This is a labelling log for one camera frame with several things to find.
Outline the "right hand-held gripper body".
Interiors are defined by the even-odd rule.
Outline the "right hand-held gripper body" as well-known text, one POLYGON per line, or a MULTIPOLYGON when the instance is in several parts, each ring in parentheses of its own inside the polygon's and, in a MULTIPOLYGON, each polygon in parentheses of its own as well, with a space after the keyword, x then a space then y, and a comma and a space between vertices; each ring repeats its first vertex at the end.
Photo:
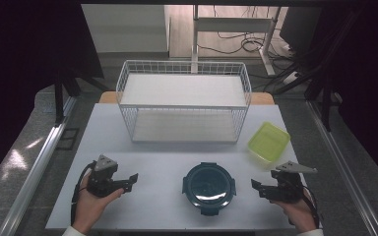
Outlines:
POLYGON ((283 203, 297 203, 302 198, 303 184, 300 173, 316 174, 316 168, 307 167, 292 161, 278 165, 271 171, 271 176, 277 180, 278 185, 273 186, 268 194, 271 201, 283 203))

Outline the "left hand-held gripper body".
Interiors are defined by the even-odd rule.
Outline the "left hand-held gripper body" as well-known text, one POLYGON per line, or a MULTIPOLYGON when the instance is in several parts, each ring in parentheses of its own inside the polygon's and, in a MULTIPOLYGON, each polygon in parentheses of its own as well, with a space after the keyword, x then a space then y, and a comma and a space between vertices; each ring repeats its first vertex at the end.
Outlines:
POLYGON ((107 197, 118 189, 125 188, 125 182, 114 181, 113 174, 118 169, 118 163, 101 154, 92 168, 87 190, 97 197, 107 197))

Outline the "green plastic container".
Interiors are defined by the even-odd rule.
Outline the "green plastic container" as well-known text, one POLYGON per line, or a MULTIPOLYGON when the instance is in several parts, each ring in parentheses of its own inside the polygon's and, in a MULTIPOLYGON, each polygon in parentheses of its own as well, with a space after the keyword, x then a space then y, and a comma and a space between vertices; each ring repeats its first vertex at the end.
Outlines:
POLYGON ((255 156, 272 163, 282 156, 289 141, 288 132, 271 122, 264 122, 251 137, 247 147, 255 156))

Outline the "person's left hand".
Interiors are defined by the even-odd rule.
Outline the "person's left hand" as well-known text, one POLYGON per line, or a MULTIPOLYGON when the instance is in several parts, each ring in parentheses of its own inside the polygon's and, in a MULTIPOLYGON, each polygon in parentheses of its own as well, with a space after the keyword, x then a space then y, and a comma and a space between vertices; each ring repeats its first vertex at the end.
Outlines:
POLYGON ((89 174, 84 177, 81 183, 77 208, 75 210, 75 220, 71 225, 85 235, 90 232, 106 207, 116 199, 119 199, 124 193, 122 189, 118 189, 107 197, 96 197, 87 190, 88 180, 89 174))

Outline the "person's right hand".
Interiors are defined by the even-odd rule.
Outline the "person's right hand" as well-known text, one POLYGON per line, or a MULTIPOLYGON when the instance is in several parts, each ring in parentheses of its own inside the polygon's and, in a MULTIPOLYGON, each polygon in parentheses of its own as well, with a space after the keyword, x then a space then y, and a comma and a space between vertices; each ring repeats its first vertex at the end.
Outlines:
POLYGON ((295 226, 298 233, 307 233, 318 228, 312 216, 311 208, 304 200, 296 204, 287 204, 279 201, 271 201, 271 204, 279 206, 288 220, 295 226))

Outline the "dark blue round lid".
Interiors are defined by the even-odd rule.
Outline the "dark blue round lid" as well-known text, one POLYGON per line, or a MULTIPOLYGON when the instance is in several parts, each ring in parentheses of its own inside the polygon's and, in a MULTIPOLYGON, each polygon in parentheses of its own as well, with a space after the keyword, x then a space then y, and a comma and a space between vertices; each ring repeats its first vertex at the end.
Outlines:
POLYGON ((215 216, 236 195, 235 180, 215 162, 201 162, 183 178, 182 193, 202 215, 215 216))

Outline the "wooden table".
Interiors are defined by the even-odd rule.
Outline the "wooden table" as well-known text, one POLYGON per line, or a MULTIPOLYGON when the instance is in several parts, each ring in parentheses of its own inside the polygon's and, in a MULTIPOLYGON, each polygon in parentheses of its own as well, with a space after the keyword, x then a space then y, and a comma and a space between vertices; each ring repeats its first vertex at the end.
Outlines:
MULTIPOLYGON (((116 92, 106 91, 99 99, 99 103, 116 103, 116 92)), ((275 105, 273 97, 267 92, 252 92, 251 93, 252 105, 275 105)))

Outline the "black stand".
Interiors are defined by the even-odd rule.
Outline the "black stand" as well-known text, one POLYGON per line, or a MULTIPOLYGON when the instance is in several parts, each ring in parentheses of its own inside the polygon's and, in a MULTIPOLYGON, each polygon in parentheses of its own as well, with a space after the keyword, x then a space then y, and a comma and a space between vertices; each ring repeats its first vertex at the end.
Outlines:
POLYGON ((63 100, 63 89, 67 91, 70 96, 76 97, 81 94, 77 78, 82 79, 88 84, 100 89, 101 91, 108 91, 108 87, 96 78, 87 75, 75 68, 58 69, 54 78, 54 97, 55 97, 55 127, 59 127, 65 118, 65 108, 63 100))
POLYGON ((322 93, 322 110, 320 115, 320 120, 324 128, 330 132, 330 108, 332 105, 331 94, 332 94, 332 80, 327 74, 329 64, 327 62, 321 62, 318 66, 313 69, 304 72, 297 79, 290 82, 289 84, 277 88, 272 92, 272 95, 283 94, 286 91, 296 88, 299 85, 311 81, 307 90, 304 93, 306 100, 314 100, 319 93, 322 93))

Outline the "white power strip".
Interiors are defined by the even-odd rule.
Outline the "white power strip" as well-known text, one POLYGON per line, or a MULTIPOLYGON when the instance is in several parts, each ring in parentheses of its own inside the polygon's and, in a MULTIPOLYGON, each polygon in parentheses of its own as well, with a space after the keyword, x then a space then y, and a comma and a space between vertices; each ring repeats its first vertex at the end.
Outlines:
POLYGON ((292 83, 293 81, 295 81, 298 77, 300 76, 300 74, 298 72, 292 72, 290 75, 288 75, 284 80, 283 80, 283 83, 285 85, 288 85, 290 83, 292 83))

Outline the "dark curtain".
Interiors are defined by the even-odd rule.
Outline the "dark curtain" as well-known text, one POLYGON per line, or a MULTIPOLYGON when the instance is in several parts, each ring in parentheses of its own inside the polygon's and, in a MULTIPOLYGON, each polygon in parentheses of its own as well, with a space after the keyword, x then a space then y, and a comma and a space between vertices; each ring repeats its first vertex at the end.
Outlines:
POLYGON ((81 0, 0 0, 0 163, 41 89, 102 76, 81 0))
POLYGON ((378 165, 378 0, 366 0, 330 68, 339 112, 378 165))

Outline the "white cabinet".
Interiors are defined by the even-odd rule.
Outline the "white cabinet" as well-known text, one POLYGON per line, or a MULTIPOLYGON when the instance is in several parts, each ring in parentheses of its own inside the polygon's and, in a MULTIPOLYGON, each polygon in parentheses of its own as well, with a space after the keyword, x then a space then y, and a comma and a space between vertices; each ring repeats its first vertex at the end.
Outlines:
POLYGON ((83 4, 98 53, 169 50, 169 12, 165 5, 83 4))

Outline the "metal rail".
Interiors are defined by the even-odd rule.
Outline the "metal rail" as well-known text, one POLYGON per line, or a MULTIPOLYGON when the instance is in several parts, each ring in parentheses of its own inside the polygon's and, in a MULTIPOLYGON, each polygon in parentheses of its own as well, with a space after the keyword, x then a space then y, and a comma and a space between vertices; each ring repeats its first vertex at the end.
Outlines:
POLYGON ((363 191, 361 190, 359 184, 353 176, 342 151, 340 150, 334 136, 332 135, 332 132, 329 131, 323 124, 322 113, 319 111, 315 102, 306 101, 305 104, 310 110, 311 116, 319 132, 321 133, 324 143, 326 144, 331 157, 333 158, 337 168, 339 169, 340 175, 345 182, 347 191, 349 192, 350 197, 355 204, 366 229, 368 230, 368 233, 370 234, 370 236, 378 236, 378 217, 374 212, 371 203, 363 194, 363 191))
POLYGON ((32 200, 34 192, 44 174, 52 154, 66 128, 71 112, 77 99, 69 96, 62 107, 62 119, 55 125, 47 136, 19 194, 15 198, 9 212, 0 227, 0 236, 14 236, 24 214, 32 200))

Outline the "white desk frame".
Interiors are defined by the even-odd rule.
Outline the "white desk frame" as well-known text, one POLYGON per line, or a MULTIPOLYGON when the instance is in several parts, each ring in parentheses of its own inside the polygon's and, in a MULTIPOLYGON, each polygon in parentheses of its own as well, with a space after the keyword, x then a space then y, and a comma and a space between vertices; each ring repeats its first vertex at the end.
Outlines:
POLYGON ((269 57, 269 47, 278 23, 281 7, 278 7, 271 18, 203 18, 199 17, 199 6, 193 6, 193 39, 191 48, 191 60, 198 61, 198 33, 201 32, 257 32, 264 33, 265 39, 259 49, 263 65, 267 75, 273 77, 276 72, 269 57))

